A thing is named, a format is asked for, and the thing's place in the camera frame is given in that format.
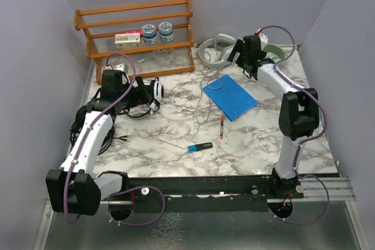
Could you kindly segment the black white headphones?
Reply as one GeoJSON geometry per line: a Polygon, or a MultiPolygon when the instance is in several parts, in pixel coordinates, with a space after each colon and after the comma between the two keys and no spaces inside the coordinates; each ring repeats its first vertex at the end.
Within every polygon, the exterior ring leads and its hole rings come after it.
{"type": "Polygon", "coordinates": [[[149,109],[144,113],[131,115],[130,109],[135,107],[126,107],[124,102],[124,106],[122,107],[122,111],[119,113],[119,115],[126,115],[132,119],[143,119],[152,115],[154,112],[157,112],[160,109],[160,103],[164,97],[163,84],[159,81],[158,77],[149,82],[152,99],[149,104],[144,104],[149,105],[149,109]]]}

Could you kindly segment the grey white headphones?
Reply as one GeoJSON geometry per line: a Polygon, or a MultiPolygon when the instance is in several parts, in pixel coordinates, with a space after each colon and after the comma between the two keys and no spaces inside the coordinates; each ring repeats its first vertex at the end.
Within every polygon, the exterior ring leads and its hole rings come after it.
{"type": "Polygon", "coordinates": [[[207,39],[199,46],[200,62],[209,69],[221,70],[229,65],[229,55],[231,54],[236,39],[224,33],[207,39]]]}

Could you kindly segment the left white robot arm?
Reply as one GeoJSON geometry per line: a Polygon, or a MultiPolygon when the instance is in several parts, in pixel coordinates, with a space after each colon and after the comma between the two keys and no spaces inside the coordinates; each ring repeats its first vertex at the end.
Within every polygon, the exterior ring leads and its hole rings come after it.
{"type": "Polygon", "coordinates": [[[129,79],[125,71],[103,71],[102,85],[76,114],[70,130],[71,151],[57,170],[46,175],[52,209],[58,213],[94,215],[101,200],[113,196],[123,200],[129,185],[123,172],[105,172],[93,177],[97,156],[114,136],[116,117],[131,108],[149,105],[145,115],[157,110],[163,98],[159,79],[144,81],[141,76],[129,79]]]}

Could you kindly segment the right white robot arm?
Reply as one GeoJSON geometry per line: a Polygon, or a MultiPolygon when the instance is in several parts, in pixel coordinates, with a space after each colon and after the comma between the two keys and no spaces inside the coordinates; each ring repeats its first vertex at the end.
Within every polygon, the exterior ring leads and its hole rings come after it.
{"type": "Polygon", "coordinates": [[[287,180],[297,178],[297,165],[304,142],[319,126],[318,93],[314,88],[304,88],[287,77],[266,57],[258,35],[238,39],[228,57],[244,74],[266,85],[281,100],[278,126],[283,134],[279,159],[273,174],[277,179],[269,183],[269,191],[276,198],[289,193],[287,180]]]}

